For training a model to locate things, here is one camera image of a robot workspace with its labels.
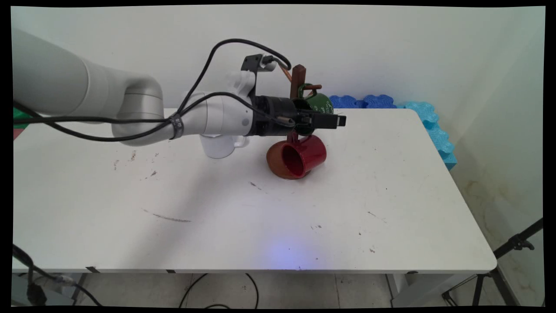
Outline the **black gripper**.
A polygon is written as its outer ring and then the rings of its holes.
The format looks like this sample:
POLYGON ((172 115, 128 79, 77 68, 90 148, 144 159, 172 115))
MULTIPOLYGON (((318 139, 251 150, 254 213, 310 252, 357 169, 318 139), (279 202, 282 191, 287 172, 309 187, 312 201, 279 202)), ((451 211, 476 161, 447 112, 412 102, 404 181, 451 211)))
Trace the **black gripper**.
POLYGON ((284 136, 300 127, 336 129, 346 125, 346 116, 308 109, 299 110, 296 101, 288 98, 253 96, 252 106, 255 108, 252 136, 284 136))

